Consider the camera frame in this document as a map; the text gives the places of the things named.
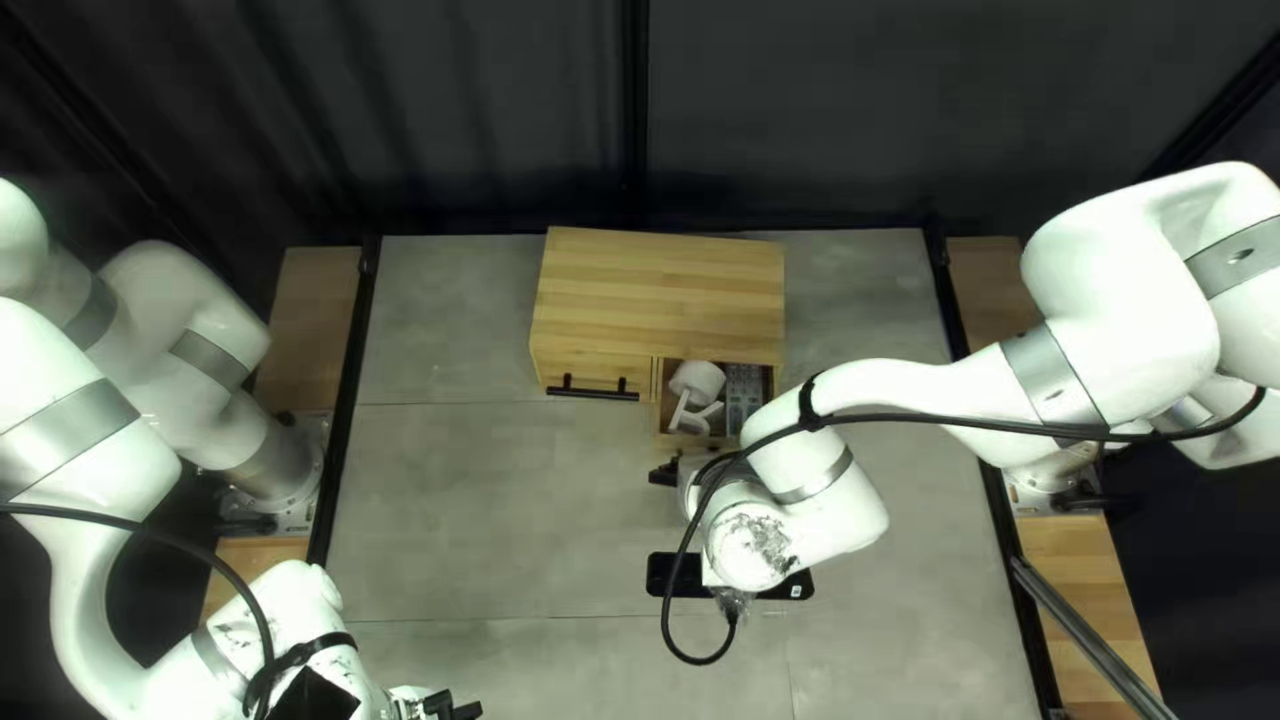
wooden side panel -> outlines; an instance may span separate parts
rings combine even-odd
[[[951,238],[951,281],[969,347],[1000,342],[1041,322],[1018,272],[1012,237]],[[1130,666],[1158,692],[1106,518],[1019,518],[1023,553]],[[1071,720],[1133,720],[1116,694],[1051,618],[1041,614],[1059,692]]]
[[[271,350],[253,388],[269,411],[333,407],[358,264],[358,247],[293,247],[285,254],[271,309]]]

black backdrop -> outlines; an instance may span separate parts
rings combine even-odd
[[[264,316],[287,246],[370,232],[858,227],[938,211],[956,232],[1025,236],[1144,173],[1235,158],[1280,177],[1280,91],[1185,133],[1277,28],[1272,0],[9,0],[0,173],[90,264],[170,240]],[[1206,497],[1274,495],[1178,477],[1181,496],[1124,489],[1164,492],[1174,500],[1148,507],[1184,515]],[[173,505],[178,520],[201,510]],[[1257,588],[1270,555],[1239,560],[1258,546],[1220,525],[1198,527],[1211,542],[1162,543],[1183,527],[1162,512],[1115,520],[1166,693],[1185,691],[1188,716],[1220,714],[1233,693],[1235,708],[1274,707],[1258,675],[1274,664],[1249,664],[1240,692],[1213,670],[1233,652],[1265,656],[1265,641],[1238,641],[1272,629],[1179,644],[1180,625],[1222,606],[1169,600],[1192,560],[1221,597],[1242,578]],[[1265,516],[1249,518],[1245,533],[1270,542]],[[6,569],[38,565],[29,538],[0,530]],[[202,580],[165,594],[128,562],[118,575],[165,603],[150,626],[116,614],[122,642],[150,660],[189,626]],[[180,584],[178,565],[147,562]],[[15,609],[40,605],[47,577],[5,574],[0,607],[29,618]],[[59,697],[58,714],[79,716],[42,623],[20,633],[0,702]]]

black metal frame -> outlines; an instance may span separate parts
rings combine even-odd
[[[1155,179],[1192,168],[1263,95],[1280,82],[1280,33],[1274,36],[1213,101],[1138,176]]]
[[[933,290],[938,299],[938,314],[946,333],[951,360],[969,355],[969,341],[965,338],[964,322],[960,318],[960,304],[956,301],[955,286],[951,283],[951,258],[947,254],[947,236],[942,220],[931,215],[924,220],[924,243],[929,252],[929,265],[933,269]],[[1018,539],[1018,527],[1014,512],[1005,496],[1005,479],[996,468],[978,461],[982,473],[982,486],[987,495],[987,509],[996,528],[996,543],[1004,559],[1005,579],[1009,582],[1009,594],[1018,618],[1018,629],[1023,635],[1023,651],[1030,669],[1032,684],[1036,688],[1036,701],[1044,720],[1056,720],[1062,714],[1062,697],[1057,692],[1053,676],[1053,664],[1044,641],[1044,626],[1041,624],[1036,601],[1027,594],[1012,571],[1012,562],[1021,560],[1023,546]]]
[[[342,471],[347,465],[347,443],[351,439],[351,424],[360,395],[360,372],[365,361],[365,341],[369,337],[369,318],[374,309],[374,286],[378,282],[381,247],[381,236],[369,236],[360,251],[360,284],[356,287],[356,305],[351,311],[347,352],[342,360],[338,398],[334,401],[333,423],[329,425],[329,446],[320,474],[320,496],[316,498],[311,542],[307,544],[307,562],[316,565],[324,565],[329,559],[333,520],[338,511],[338,492],[342,489]]]

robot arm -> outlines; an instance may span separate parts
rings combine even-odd
[[[0,179],[0,297],[60,328],[169,447],[223,473],[255,510],[287,511],[314,493],[319,447],[239,387],[270,346],[266,327],[187,252],[140,242],[93,274]]]
[[[0,299],[0,501],[132,521],[146,518],[178,479],[173,451],[102,373],[29,307]],[[93,707],[111,720],[244,716],[242,700],[248,679],[262,667],[262,642],[243,598],[143,669],[115,641],[106,619],[108,578],[128,533],[73,519],[15,516],[49,553],[54,650]],[[342,598],[317,566],[282,562],[251,587],[276,657],[297,643],[344,630]],[[294,683],[307,692],[289,693]],[[330,692],[317,692],[317,684]],[[349,644],[326,647],[283,671],[268,702],[305,705],[307,697],[340,698],[349,717],[379,720],[426,717],[428,701],[451,702],[424,688],[384,691]],[[479,716],[479,706],[468,707],[454,708],[453,716]],[[292,710],[308,715],[306,707]]]
[[[1042,325],[951,365],[838,365],[814,378],[813,409],[827,415],[891,405],[1106,432],[1149,419],[1206,387],[1220,355],[1233,375],[1280,386],[1274,361],[1280,352],[1280,270],[1253,272],[1212,295],[1192,266],[1216,241],[1272,215],[1280,215],[1280,191],[1257,169],[1236,163],[1073,208],[1044,224],[1023,255],[1023,279],[1044,316]],[[1280,237],[1268,247],[1280,249]],[[1230,292],[1248,300],[1222,302]],[[1270,304],[1258,305],[1262,297]],[[1252,334],[1222,329],[1238,325]],[[800,388],[792,389],[753,415],[742,445],[795,424],[799,395]],[[1235,395],[1220,391],[1215,397]],[[1073,445],[945,429],[998,468],[1027,465]],[[749,461],[759,482],[719,486],[701,520],[704,570],[723,584],[768,589],[790,573],[865,547],[888,528],[879,496],[832,428],[791,434]]]

